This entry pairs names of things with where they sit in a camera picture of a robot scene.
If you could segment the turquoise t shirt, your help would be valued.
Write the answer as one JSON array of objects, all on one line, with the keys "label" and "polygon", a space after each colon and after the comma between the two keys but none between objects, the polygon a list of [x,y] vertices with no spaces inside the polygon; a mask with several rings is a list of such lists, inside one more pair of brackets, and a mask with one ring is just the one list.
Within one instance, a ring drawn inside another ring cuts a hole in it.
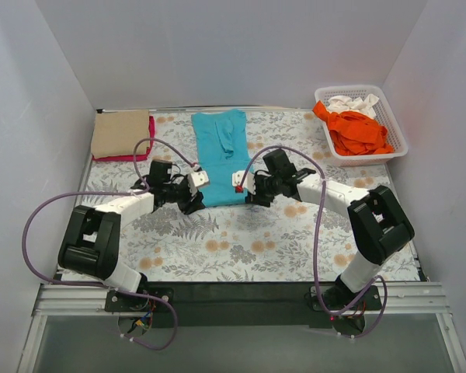
[{"label": "turquoise t shirt", "polygon": [[206,207],[245,203],[246,193],[235,191],[232,175],[250,162],[246,124],[246,114],[241,110],[192,115],[198,161],[210,180],[203,189]]}]

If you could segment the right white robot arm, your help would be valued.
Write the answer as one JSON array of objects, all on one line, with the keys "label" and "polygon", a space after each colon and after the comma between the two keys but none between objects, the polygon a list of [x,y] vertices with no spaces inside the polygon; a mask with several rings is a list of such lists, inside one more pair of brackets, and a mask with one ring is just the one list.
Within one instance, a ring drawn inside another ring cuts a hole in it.
[{"label": "right white robot arm", "polygon": [[248,204],[269,207],[275,197],[283,195],[349,219],[357,247],[354,258],[329,289],[322,291],[320,284],[315,284],[320,308],[330,315],[342,315],[363,301],[380,279],[382,267],[412,241],[415,230],[389,187],[369,190],[331,181],[318,164],[297,169],[287,156],[289,150],[269,146],[259,151],[266,173],[237,171],[232,186],[247,194]]}]

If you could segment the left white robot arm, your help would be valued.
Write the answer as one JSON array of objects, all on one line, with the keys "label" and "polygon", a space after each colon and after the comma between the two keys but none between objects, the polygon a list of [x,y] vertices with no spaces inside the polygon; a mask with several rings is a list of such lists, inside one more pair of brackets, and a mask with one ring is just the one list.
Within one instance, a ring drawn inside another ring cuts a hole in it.
[{"label": "left white robot arm", "polygon": [[94,207],[75,207],[57,257],[60,267],[122,290],[130,309],[144,309],[150,293],[141,286],[142,274],[120,260],[122,229],[165,204],[176,204],[183,214],[204,209],[200,190],[210,183],[198,165],[186,175],[172,175],[171,171],[171,162],[153,161],[149,174],[122,197]]}]

